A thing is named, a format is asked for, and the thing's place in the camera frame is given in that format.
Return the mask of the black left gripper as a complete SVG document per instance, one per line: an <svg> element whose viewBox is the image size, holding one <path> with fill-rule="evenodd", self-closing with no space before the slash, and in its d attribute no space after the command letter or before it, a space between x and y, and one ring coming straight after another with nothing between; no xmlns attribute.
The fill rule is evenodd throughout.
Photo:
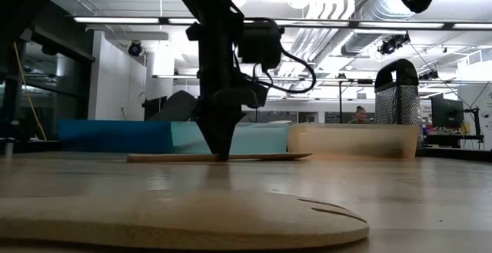
<svg viewBox="0 0 492 253"><path fill-rule="evenodd" d="M233 44L242 36L244 17L226 15L195 22L187 30L189 40L198 42L200 85L195 121L213 155L228 160L237 123L244 117L242 105L259 108L267 89L241 72Z"/></svg>

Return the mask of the wooden spoon with label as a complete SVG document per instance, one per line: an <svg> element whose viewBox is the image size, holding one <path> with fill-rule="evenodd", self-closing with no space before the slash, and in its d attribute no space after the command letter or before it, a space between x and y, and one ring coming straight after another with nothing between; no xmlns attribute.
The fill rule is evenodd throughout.
<svg viewBox="0 0 492 253"><path fill-rule="evenodd" d="M306 158L312 153L277 153L277 154L245 154L229 155L229 161L236 160L260 160L260 161L285 161ZM186 155L186 154L160 154L160 155L137 155L130 154L126 158L127 163L158 163L158 162L180 162L180 161L220 161L218 155Z"/></svg>

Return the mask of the wooden spork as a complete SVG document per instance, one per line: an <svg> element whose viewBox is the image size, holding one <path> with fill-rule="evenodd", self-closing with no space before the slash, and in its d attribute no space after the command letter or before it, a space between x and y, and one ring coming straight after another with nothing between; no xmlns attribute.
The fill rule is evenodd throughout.
<svg viewBox="0 0 492 253"><path fill-rule="evenodd" d="M253 191L0 198L0 238L178 250L344 245L366 220L327 202Z"/></svg>

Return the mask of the teal plastic bin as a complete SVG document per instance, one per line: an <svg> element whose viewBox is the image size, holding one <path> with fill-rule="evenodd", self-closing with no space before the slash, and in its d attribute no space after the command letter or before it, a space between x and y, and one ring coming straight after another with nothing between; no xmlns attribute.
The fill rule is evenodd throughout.
<svg viewBox="0 0 492 253"><path fill-rule="evenodd" d="M210 154L211 151L195 122L172 122L174 153ZM284 153L288 147L288 124L246 123L236 125L230 153L232 155Z"/></svg>

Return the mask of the black ceiling light cluster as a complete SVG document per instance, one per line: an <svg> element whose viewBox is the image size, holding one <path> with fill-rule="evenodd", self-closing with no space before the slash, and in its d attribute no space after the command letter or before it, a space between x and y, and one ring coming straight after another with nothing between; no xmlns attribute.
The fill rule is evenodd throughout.
<svg viewBox="0 0 492 253"><path fill-rule="evenodd" d="M377 51L381 55L391 55L404 45L408 44L410 41L411 39L407 32L404 34L392 35L382 41Z"/></svg>

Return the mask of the black screen panel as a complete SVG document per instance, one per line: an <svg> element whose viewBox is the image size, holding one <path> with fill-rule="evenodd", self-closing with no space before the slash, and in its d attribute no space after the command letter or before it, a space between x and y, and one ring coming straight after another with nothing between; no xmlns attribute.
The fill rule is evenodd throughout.
<svg viewBox="0 0 492 253"><path fill-rule="evenodd" d="M145 109L144 120L148 121L153 115L159 113L167 99L167 96L155 98L152 100L146 99L145 102L141 105Z"/></svg>

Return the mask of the black round ceiling device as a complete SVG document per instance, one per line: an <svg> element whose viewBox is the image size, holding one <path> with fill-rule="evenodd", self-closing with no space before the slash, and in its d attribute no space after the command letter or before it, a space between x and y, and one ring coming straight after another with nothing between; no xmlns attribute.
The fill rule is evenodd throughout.
<svg viewBox="0 0 492 253"><path fill-rule="evenodd" d="M140 57L145 53L145 50L141 46L141 41L134 40L128 46L128 54L133 57Z"/></svg>

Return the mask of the orange plastic bin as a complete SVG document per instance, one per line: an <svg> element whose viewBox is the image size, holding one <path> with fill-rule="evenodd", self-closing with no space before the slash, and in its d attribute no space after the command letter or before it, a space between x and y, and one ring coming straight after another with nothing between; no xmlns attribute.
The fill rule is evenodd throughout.
<svg viewBox="0 0 492 253"><path fill-rule="evenodd" d="M416 125L296 124L288 151L315 158L414 158L421 136Z"/></svg>

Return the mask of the person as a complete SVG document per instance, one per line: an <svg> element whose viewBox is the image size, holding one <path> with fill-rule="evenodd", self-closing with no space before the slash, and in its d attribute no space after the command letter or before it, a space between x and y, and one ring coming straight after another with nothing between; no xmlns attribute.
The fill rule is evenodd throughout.
<svg viewBox="0 0 492 253"><path fill-rule="evenodd" d="M367 118L367 112L365 108L361 106L356 107L354 117L349 121L349 124L370 124L370 120Z"/></svg>

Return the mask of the black computer monitor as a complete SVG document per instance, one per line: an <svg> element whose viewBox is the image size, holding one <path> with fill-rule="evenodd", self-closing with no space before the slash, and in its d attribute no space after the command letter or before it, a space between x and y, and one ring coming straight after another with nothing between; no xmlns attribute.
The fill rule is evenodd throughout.
<svg viewBox="0 0 492 253"><path fill-rule="evenodd" d="M431 115L435 128L459 128L464 120L463 102L435 95L431 97Z"/></svg>

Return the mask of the dark background desk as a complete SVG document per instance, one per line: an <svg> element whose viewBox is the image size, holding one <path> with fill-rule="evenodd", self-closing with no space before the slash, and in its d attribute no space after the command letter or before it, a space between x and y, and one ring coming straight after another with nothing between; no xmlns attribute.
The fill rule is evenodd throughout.
<svg viewBox="0 0 492 253"><path fill-rule="evenodd" d="M424 143L426 145L439 145L447 146L452 148L459 148L459 142L465 140L477 140L479 142L484 142L483 135L426 135L424 137Z"/></svg>

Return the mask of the black metal rack frame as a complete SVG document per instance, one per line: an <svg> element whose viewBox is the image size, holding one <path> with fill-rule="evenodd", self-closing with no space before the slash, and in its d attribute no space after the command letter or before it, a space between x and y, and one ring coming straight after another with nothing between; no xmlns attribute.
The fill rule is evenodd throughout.
<svg viewBox="0 0 492 253"><path fill-rule="evenodd" d="M145 94L149 99L170 97L175 92L184 90L193 96L199 94L197 79L170 79L170 78L147 78L145 83ZM315 112L319 114L318 122L324 122L325 112L354 113L357 106L365 108L368 112L374 112L374 99L367 98L358 100L348 96L349 88L342 88L342 101L339 101L338 87L327 87L326 92L334 92L329 98L269 98L260 112Z"/></svg>

